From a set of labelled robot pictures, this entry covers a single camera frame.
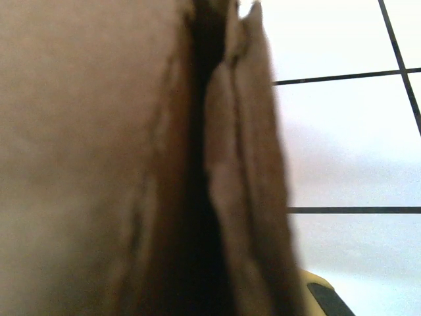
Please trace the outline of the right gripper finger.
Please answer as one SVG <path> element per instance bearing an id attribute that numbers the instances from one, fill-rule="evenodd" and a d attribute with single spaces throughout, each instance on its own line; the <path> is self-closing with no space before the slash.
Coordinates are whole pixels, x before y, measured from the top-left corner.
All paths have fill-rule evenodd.
<path id="1" fill-rule="evenodd" d="M 355 316 L 335 288 L 321 276 L 301 269 L 301 288 L 307 315 Z"/>

